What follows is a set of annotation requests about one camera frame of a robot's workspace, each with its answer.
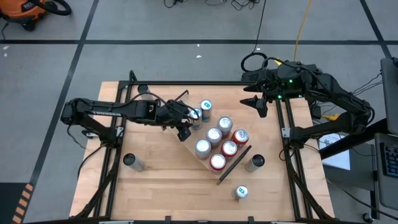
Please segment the silver can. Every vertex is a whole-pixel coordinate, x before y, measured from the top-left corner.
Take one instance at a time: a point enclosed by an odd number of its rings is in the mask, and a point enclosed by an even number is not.
[[[207,159],[210,156],[211,144],[206,139],[201,139],[195,144],[195,155],[198,159]]]
[[[138,92],[141,93],[150,93],[149,88],[147,85],[139,85],[138,86]],[[154,100],[154,96],[150,94],[142,94],[141,99],[143,100]]]
[[[223,169],[225,168],[225,164],[225,157],[221,154],[214,154],[210,158],[210,168],[211,172],[214,174],[221,174]]]
[[[211,103],[210,100],[203,100],[200,103],[200,109],[201,109],[201,120],[203,122],[209,122],[211,118],[211,111],[213,109],[213,104]]]
[[[212,149],[215,149],[220,145],[222,135],[221,131],[216,127],[210,128],[207,131],[206,139],[210,142]]]
[[[232,197],[234,199],[239,200],[247,197],[248,193],[249,193],[248,188],[244,185],[240,185],[232,190]]]
[[[237,151],[238,151],[238,147],[236,146],[235,142],[232,142],[232,141],[224,142],[223,147],[221,147],[221,154],[227,160],[233,159],[233,157],[236,155]]]
[[[254,172],[258,170],[258,168],[262,167],[266,163],[264,157],[260,154],[254,155],[250,160],[246,163],[244,168],[246,168],[249,172]]]
[[[189,113],[189,116],[191,118],[197,119],[197,120],[192,120],[192,129],[194,130],[199,130],[201,128],[201,109],[199,108],[194,108],[195,110],[191,110],[191,112]]]
[[[236,130],[232,135],[232,141],[241,149],[249,140],[249,134],[243,129]]]
[[[124,165],[131,167],[137,172],[145,169],[145,163],[138,159],[134,154],[128,153],[123,157]]]
[[[231,133],[233,126],[233,122],[231,118],[224,116],[221,117],[218,122],[217,122],[217,128],[220,129],[221,133],[223,133],[223,139],[227,138],[229,134]]]

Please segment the can lid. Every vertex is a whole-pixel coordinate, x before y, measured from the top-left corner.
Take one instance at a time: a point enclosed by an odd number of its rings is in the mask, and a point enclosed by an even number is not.
[[[249,134],[243,129],[236,130],[235,139],[239,142],[246,142],[247,140],[249,140]]]
[[[146,93],[146,92],[148,92],[148,86],[147,86],[147,85],[139,85],[137,89],[138,89],[138,92],[139,92],[139,93]]]
[[[214,154],[210,159],[210,164],[215,169],[221,169],[225,166],[225,157],[221,154]]]
[[[218,126],[223,129],[229,129],[232,127],[232,120],[231,118],[224,116],[218,120]]]
[[[200,108],[204,109],[204,110],[210,110],[212,107],[211,101],[210,100],[203,100],[200,103]]]
[[[123,157],[123,163],[126,166],[132,165],[136,161],[136,156],[134,154],[128,153]]]
[[[246,186],[240,185],[239,187],[236,188],[236,195],[239,198],[245,198],[248,196],[248,188]]]
[[[194,108],[194,109],[196,112],[198,112],[199,118],[201,118],[201,109],[199,109],[199,108]],[[195,111],[191,110],[191,112],[189,112],[189,116],[191,118],[198,119],[198,115],[195,113]]]
[[[210,142],[207,141],[206,139],[201,139],[197,142],[197,144],[195,145],[195,149],[198,152],[207,152],[211,150],[210,147]]]
[[[238,147],[236,146],[235,142],[226,141],[223,144],[223,151],[227,155],[235,155],[236,151],[238,151]]]
[[[210,128],[207,131],[207,136],[211,139],[211,140],[218,140],[221,139],[221,131],[218,128]]]
[[[266,162],[266,160],[264,159],[264,157],[260,154],[256,154],[253,156],[252,158],[253,164],[257,167],[260,167],[262,165],[264,165],[264,163]]]

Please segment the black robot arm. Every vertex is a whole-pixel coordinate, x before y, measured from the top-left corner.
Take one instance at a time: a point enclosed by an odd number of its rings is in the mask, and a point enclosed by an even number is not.
[[[260,117],[267,115],[267,102],[302,97],[308,101],[331,102],[346,110],[335,121],[309,128],[284,129],[284,135],[289,137],[292,146],[302,148],[309,138],[318,138],[340,131],[359,134],[373,120],[374,110],[367,101],[342,89],[336,79],[330,74],[323,73],[316,65],[282,62],[277,69],[264,68],[256,72],[262,72],[264,79],[247,86],[244,91],[261,92],[262,97],[255,96],[241,100],[241,103],[257,109]]]
[[[101,143],[109,147],[120,145],[119,128],[105,127],[91,114],[123,117],[127,120],[151,126],[177,128],[178,138],[186,140],[191,132],[188,114],[189,106],[181,101],[169,100],[161,106],[158,100],[131,100],[127,103],[112,103],[75,98],[63,107],[61,121],[67,125],[80,125],[91,133],[98,135]]]

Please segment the wooden tabletop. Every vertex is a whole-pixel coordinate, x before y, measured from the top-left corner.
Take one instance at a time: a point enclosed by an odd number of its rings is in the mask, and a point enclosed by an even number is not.
[[[103,82],[98,99],[114,101],[117,86],[117,82]],[[253,97],[253,93],[243,91],[243,86],[176,85],[149,86],[149,89],[165,100],[176,98],[184,90],[189,90],[191,102],[211,99],[213,119],[229,116],[234,122],[233,129],[248,131],[248,144],[252,149],[230,175],[216,185],[217,177],[187,149],[189,144],[180,142],[172,132],[160,127],[127,122],[122,156],[134,153],[146,163],[146,169],[136,172],[120,163],[113,220],[164,220],[167,215],[172,220],[245,221],[248,216],[256,221],[294,220],[286,165],[278,158],[282,140],[274,103],[268,104],[267,117],[260,118],[255,109],[240,104],[239,100]],[[291,104],[296,126],[311,126],[307,102],[297,99]],[[105,126],[111,124],[110,117],[94,117]],[[284,120],[289,126],[286,113]],[[85,156],[99,144],[98,139],[88,140]],[[317,147],[314,140],[307,144]],[[104,149],[98,152],[83,166],[70,215],[76,215],[98,188],[104,152]],[[243,166],[254,154],[263,155],[266,163],[248,173]],[[301,155],[309,191],[324,210],[334,216],[320,156],[307,147],[301,150]],[[247,198],[232,198],[232,189],[238,185],[248,187]],[[302,196],[297,190],[301,216],[305,217]],[[102,215],[107,198],[108,192],[103,197]]]

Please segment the white paper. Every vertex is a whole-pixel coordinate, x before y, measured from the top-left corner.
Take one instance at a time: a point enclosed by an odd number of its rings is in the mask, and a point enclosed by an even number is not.
[[[318,140],[318,145],[319,148],[322,149],[334,142],[337,142],[340,140],[340,138],[344,138],[344,136],[341,136],[339,134],[328,134],[325,136],[322,136]],[[344,152],[341,152],[337,155],[331,156],[327,159],[322,160],[322,163],[324,165],[344,169],[344,170],[351,170],[351,166],[349,164],[349,150],[346,150]]]

